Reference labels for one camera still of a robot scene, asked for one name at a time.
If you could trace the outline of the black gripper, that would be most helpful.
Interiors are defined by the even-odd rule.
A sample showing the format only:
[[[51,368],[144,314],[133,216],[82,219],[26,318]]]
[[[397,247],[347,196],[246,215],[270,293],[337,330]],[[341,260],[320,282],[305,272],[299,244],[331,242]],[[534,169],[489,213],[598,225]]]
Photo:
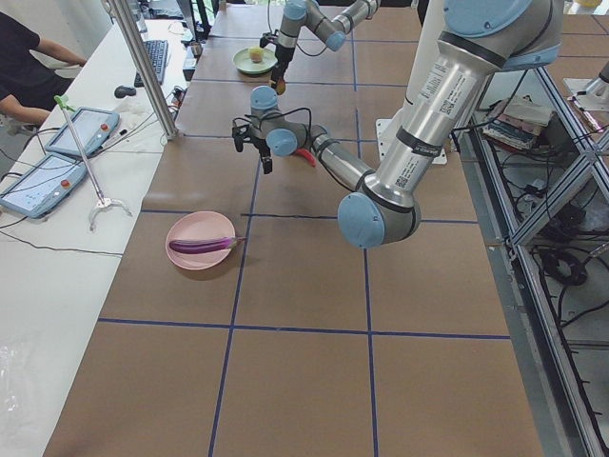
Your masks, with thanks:
[[[248,126],[246,128],[245,142],[251,144],[258,151],[263,166],[263,173],[271,173],[273,171],[273,162],[270,148],[264,136],[253,126]]]
[[[280,89],[283,86],[285,72],[294,56],[294,48],[277,45],[275,47],[276,63],[271,70],[271,87]]]

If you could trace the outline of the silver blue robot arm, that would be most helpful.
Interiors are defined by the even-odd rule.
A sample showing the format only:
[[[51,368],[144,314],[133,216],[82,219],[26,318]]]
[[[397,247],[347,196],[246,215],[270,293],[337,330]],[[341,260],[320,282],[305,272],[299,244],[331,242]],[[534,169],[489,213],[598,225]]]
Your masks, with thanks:
[[[438,56],[373,169],[324,127],[288,121],[278,97],[302,29],[337,50],[378,7],[375,1],[357,1],[329,18],[314,1],[287,2],[280,29],[266,37],[277,59],[270,81],[251,92],[246,124],[232,129],[236,147],[252,144],[265,171],[271,171],[274,156],[309,150],[348,189],[338,207],[338,223],[343,237],[357,248],[398,242],[415,232],[421,211],[414,190],[456,124],[470,115],[483,83],[497,72],[553,62],[562,31],[559,1],[442,2]]]
[[[370,20],[380,1],[355,1],[333,19],[328,18],[316,1],[286,1],[278,30],[265,33],[260,45],[275,46],[276,64],[272,67],[269,85],[279,94],[285,92],[285,73],[292,61],[302,28],[310,30],[327,49],[339,50],[346,36],[363,20]]]

